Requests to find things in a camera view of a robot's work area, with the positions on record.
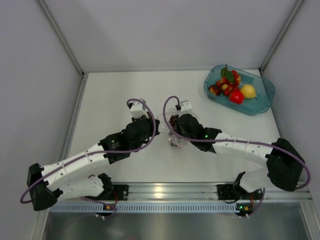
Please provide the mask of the fake purple grape bunch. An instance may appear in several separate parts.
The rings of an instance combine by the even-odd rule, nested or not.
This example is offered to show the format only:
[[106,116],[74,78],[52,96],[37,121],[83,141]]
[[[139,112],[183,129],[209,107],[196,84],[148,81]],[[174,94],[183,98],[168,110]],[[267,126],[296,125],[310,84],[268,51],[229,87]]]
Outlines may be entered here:
[[[173,130],[175,132],[177,132],[177,119],[179,118],[179,116],[176,114],[176,115],[172,115],[169,119],[169,123],[171,125],[171,127],[173,128]],[[169,132],[169,143],[172,147],[178,147],[179,146],[179,138],[173,134],[172,131]]]

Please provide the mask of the clear zip top bag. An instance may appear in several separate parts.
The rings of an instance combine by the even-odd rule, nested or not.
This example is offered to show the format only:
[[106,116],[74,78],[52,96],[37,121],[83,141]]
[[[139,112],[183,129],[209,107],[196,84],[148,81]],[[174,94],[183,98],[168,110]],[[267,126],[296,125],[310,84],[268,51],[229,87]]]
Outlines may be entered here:
[[[179,111],[175,108],[170,108],[165,112],[165,117],[167,121],[170,121],[171,117],[174,117],[175,115],[178,115]],[[176,135],[172,134],[171,130],[168,128],[168,126],[165,124],[164,121],[164,115],[161,113],[156,117],[157,120],[159,120],[159,127],[158,131],[160,134],[168,137],[168,143],[172,148],[182,148],[186,147],[188,145],[188,141],[182,138],[177,137]]]

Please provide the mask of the dark red fake peach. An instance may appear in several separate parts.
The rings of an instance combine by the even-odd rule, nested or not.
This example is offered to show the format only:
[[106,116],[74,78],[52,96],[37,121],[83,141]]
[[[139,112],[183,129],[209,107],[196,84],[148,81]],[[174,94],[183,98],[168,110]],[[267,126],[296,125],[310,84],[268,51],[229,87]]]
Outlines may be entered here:
[[209,92],[216,95],[216,96],[220,96],[221,93],[222,93],[222,89],[220,86],[218,85],[211,85],[209,88],[208,88]]

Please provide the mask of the red fake apple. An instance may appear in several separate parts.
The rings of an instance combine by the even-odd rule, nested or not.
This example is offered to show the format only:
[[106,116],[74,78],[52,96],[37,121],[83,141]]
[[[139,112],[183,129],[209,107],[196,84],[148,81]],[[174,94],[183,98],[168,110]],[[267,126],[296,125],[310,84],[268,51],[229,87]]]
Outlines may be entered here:
[[244,95],[239,90],[234,90],[229,95],[229,101],[241,105],[245,100]]

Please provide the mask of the red yellow fake cherry bunch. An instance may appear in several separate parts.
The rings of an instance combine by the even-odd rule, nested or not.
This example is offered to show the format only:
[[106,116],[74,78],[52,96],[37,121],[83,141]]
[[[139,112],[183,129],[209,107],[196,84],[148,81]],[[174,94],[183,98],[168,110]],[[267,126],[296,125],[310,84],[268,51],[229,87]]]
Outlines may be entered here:
[[232,91],[240,91],[241,76],[225,64],[220,70],[220,80],[215,85],[221,87],[222,94],[229,97]]

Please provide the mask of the yellow fake banana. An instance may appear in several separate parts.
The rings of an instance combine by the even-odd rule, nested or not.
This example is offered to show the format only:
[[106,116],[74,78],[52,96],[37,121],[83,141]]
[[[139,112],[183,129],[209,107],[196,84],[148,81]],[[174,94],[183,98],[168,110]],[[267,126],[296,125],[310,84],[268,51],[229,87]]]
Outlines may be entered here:
[[257,92],[253,85],[245,84],[241,87],[240,92],[243,94],[245,99],[251,100],[257,98]]

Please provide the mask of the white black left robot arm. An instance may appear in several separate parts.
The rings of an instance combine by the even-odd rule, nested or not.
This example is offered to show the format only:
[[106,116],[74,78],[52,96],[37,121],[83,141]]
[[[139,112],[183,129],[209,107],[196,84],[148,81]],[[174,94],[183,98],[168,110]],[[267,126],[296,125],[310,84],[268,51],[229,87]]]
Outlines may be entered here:
[[88,197],[107,200],[113,192],[106,167],[142,150],[159,134],[158,119],[133,118],[125,129],[110,134],[91,148],[59,162],[28,168],[27,186],[34,211],[46,210],[59,201]]

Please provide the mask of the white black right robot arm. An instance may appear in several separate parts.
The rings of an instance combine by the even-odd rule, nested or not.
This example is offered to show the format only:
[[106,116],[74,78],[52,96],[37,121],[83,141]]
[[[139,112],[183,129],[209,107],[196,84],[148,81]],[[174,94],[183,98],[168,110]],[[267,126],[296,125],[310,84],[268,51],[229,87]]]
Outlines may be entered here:
[[178,117],[174,126],[179,135],[191,139],[191,144],[202,152],[233,155],[261,166],[238,174],[233,183],[238,198],[270,186],[286,192],[298,188],[305,161],[288,140],[278,138],[264,143],[236,138],[220,129],[202,126],[189,113]]

